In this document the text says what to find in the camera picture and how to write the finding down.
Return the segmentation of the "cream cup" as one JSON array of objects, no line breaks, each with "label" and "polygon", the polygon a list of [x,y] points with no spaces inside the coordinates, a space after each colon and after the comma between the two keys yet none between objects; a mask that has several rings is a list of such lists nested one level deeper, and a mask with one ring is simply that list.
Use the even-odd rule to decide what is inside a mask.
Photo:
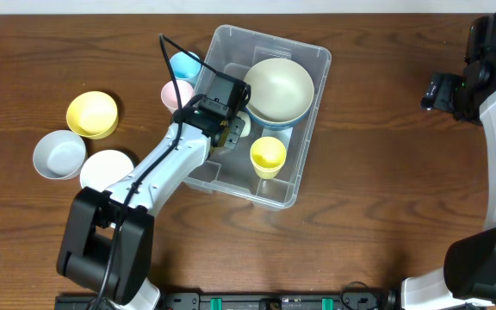
[{"label": "cream cup", "polygon": [[243,111],[239,111],[237,117],[244,122],[244,126],[239,137],[240,138],[247,137],[251,131],[251,118],[246,112]]}]

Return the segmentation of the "pink cup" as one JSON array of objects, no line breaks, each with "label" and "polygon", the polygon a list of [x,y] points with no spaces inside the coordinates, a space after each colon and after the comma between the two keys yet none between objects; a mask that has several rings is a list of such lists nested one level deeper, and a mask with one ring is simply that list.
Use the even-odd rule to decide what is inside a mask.
[{"label": "pink cup", "polygon": [[[184,107],[194,95],[194,89],[190,83],[183,80],[177,80],[177,87]],[[172,81],[168,82],[161,90],[161,100],[172,114],[177,110],[177,94]]]}]

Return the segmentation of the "light blue cup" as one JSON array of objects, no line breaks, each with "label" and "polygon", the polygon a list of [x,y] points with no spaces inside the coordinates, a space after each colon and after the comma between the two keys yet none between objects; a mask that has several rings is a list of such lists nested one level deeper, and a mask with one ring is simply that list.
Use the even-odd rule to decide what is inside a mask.
[{"label": "light blue cup", "polygon": [[183,80],[195,86],[202,65],[198,62],[199,57],[190,52],[192,57],[186,53],[179,52],[174,54],[170,59],[170,64],[177,80]]}]

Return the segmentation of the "yellow cup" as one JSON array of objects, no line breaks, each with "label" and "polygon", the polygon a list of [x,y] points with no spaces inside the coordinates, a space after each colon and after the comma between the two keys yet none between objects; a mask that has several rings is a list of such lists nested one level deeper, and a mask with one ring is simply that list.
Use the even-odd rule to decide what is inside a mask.
[{"label": "yellow cup", "polygon": [[272,179],[278,175],[282,168],[282,164],[262,166],[258,164],[253,165],[256,174],[262,179]]},{"label": "yellow cup", "polygon": [[287,150],[277,138],[262,137],[257,139],[250,149],[252,164],[263,171],[278,170],[286,162]]}]

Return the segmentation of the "beige bowl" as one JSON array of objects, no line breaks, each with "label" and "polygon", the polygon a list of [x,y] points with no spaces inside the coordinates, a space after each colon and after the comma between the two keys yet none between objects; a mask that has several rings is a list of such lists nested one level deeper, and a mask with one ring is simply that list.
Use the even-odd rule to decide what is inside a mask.
[{"label": "beige bowl", "polygon": [[266,59],[255,64],[244,76],[251,86],[246,106],[265,121],[285,123],[310,109],[315,95],[309,73],[290,59]]}]

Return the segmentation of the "dark blue bowl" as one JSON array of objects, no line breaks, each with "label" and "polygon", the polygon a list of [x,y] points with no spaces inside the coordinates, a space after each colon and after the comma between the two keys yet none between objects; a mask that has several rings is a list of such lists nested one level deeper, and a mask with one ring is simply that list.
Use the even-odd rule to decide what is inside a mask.
[{"label": "dark blue bowl", "polygon": [[248,106],[245,107],[245,112],[249,115],[250,119],[252,121],[256,122],[258,125],[260,125],[264,128],[267,128],[269,130],[280,131],[280,130],[294,127],[295,125],[297,125],[298,123],[303,121],[309,115],[310,109],[308,109],[300,117],[298,117],[294,120],[291,120],[291,121],[287,121],[285,123],[275,123],[272,121],[265,121],[265,120],[261,119],[260,117],[256,116],[254,113],[252,113]]}]

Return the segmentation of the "clear plastic storage container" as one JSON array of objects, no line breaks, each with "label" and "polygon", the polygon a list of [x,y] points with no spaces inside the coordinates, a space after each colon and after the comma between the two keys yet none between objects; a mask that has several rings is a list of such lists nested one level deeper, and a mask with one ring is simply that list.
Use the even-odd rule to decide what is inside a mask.
[{"label": "clear plastic storage container", "polygon": [[250,161],[252,143],[270,131],[251,121],[247,137],[238,140],[234,150],[215,151],[184,182],[192,189],[214,191],[245,198],[254,205],[273,210],[295,204],[307,158],[319,104],[332,62],[331,53],[322,46],[259,33],[232,25],[214,31],[205,62],[218,71],[243,78],[252,66],[273,58],[290,59],[307,70],[315,95],[309,115],[293,127],[286,163],[272,179],[260,178]]}]

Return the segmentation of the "yellow bowl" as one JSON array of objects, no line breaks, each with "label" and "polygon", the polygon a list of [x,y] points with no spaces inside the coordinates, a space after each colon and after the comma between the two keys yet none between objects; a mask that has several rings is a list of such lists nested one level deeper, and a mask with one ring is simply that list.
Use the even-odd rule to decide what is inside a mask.
[{"label": "yellow bowl", "polygon": [[92,140],[108,137],[118,122],[116,101],[101,91],[88,91],[77,96],[66,111],[66,123],[72,132]]}]

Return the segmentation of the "white bowl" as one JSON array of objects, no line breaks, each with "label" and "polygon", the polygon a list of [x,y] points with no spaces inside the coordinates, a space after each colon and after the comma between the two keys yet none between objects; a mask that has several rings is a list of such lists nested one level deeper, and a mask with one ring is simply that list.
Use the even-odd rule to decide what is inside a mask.
[{"label": "white bowl", "polygon": [[79,175],[81,188],[103,192],[133,170],[133,161],[124,152],[104,150],[90,156]]}]

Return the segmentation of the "grey bowl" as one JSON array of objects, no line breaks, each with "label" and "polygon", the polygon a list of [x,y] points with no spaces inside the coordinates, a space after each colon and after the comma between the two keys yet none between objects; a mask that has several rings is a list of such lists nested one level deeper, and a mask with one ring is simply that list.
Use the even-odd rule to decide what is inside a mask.
[{"label": "grey bowl", "polygon": [[38,142],[33,152],[33,165],[44,178],[68,180],[79,175],[87,156],[86,145],[79,135],[57,130]]}]

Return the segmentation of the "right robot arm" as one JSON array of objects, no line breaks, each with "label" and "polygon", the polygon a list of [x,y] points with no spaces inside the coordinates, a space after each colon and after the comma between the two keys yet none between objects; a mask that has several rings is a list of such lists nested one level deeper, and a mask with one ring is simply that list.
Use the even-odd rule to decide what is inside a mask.
[{"label": "right robot arm", "polygon": [[421,100],[427,110],[481,125],[487,142],[488,204],[483,230],[456,241],[443,266],[403,281],[403,309],[496,306],[496,13],[471,25],[460,75],[433,74]]}]

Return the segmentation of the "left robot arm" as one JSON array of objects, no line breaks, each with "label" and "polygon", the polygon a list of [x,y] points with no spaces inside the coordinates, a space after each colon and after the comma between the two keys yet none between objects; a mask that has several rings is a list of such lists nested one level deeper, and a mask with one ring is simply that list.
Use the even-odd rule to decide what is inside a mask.
[{"label": "left robot arm", "polygon": [[193,96],[172,116],[161,142],[121,180],[102,191],[83,188],[74,198],[57,271],[97,293],[89,309],[154,309],[160,292],[148,278],[159,210],[212,151],[233,149],[244,122],[238,113],[251,87],[218,72],[206,94]]}]

